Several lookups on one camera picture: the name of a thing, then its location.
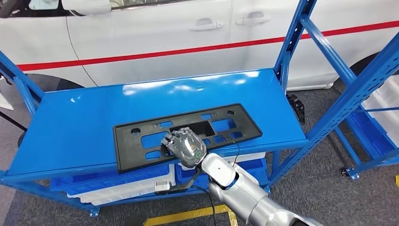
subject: yellow floor marking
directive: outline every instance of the yellow floor marking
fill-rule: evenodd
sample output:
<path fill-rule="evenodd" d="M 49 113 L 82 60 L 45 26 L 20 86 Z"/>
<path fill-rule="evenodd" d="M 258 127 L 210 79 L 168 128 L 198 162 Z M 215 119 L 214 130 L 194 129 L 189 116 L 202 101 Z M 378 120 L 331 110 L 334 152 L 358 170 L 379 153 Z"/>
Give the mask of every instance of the yellow floor marking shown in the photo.
<path fill-rule="evenodd" d="M 236 215 L 226 206 L 226 205 L 219 205 L 215 206 L 215 213 L 225 213 L 227 212 L 229 215 L 230 223 L 232 226 L 238 226 Z M 149 218 L 144 223 L 144 226 L 154 226 L 154 225 L 162 225 L 182 220 L 188 220 L 193 218 L 199 218 L 203 216 L 212 215 L 212 207 L 206 207 L 198 210 L 191 210 L 187 212 L 175 213 L 170 215 L 164 215 L 155 218 Z"/>
<path fill-rule="evenodd" d="M 228 213 L 229 213 L 229 219 L 230 219 L 231 226 L 238 226 L 237 218 L 236 218 L 236 215 L 233 213 L 233 211 L 231 211 L 229 209 Z"/>

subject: car door handle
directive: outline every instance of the car door handle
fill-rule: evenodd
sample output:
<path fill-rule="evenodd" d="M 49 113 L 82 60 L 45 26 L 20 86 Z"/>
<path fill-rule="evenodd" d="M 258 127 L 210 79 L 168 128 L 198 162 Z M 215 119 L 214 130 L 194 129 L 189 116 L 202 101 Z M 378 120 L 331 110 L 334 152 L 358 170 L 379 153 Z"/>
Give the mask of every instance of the car door handle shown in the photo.
<path fill-rule="evenodd" d="M 247 17 L 240 18 L 236 20 L 237 25 L 255 25 L 261 24 L 264 22 L 268 22 L 270 20 L 270 16 L 265 15 L 261 11 L 251 12 Z"/>
<path fill-rule="evenodd" d="M 195 25 L 190 28 L 190 31 L 206 31 L 219 29 L 223 27 L 222 22 L 213 21 L 211 18 L 201 18 L 195 22 Z"/>

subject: screw hole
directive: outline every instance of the screw hole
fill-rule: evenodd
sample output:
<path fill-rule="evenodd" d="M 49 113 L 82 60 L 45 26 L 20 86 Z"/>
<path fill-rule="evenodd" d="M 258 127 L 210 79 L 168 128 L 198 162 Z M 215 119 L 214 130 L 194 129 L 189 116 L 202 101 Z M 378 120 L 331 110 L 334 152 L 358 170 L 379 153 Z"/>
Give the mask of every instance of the screw hole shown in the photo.
<path fill-rule="evenodd" d="M 134 128 L 134 129 L 132 129 L 132 131 L 131 131 L 131 133 L 133 134 L 133 135 L 139 135 L 140 134 L 140 132 L 141 132 L 141 130 L 139 129 L 139 128 Z"/>

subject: black plastic clip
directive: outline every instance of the black plastic clip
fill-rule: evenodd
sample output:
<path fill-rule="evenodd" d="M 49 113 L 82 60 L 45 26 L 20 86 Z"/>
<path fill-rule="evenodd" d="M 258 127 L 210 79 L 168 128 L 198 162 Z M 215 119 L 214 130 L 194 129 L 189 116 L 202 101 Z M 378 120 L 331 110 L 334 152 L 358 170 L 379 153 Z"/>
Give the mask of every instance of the black plastic clip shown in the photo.
<path fill-rule="evenodd" d="M 288 95 L 286 94 L 289 104 L 295 111 L 296 116 L 302 124 L 305 124 L 305 106 L 302 101 L 298 99 L 295 94 Z"/>

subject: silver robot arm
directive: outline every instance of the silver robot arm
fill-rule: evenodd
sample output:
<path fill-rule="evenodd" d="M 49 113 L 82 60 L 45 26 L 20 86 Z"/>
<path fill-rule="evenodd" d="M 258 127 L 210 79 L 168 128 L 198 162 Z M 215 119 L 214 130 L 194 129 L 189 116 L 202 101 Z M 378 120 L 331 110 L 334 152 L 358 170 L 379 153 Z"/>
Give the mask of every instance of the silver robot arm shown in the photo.
<path fill-rule="evenodd" d="M 215 153 L 207 154 L 206 145 L 189 128 L 167 135 L 162 143 L 184 166 L 200 167 L 212 181 L 211 194 L 225 203 L 246 224 L 254 226 L 322 226 L 283 208 L 268 197 L 258 181 L 239 165 L 230 165 Z"/>

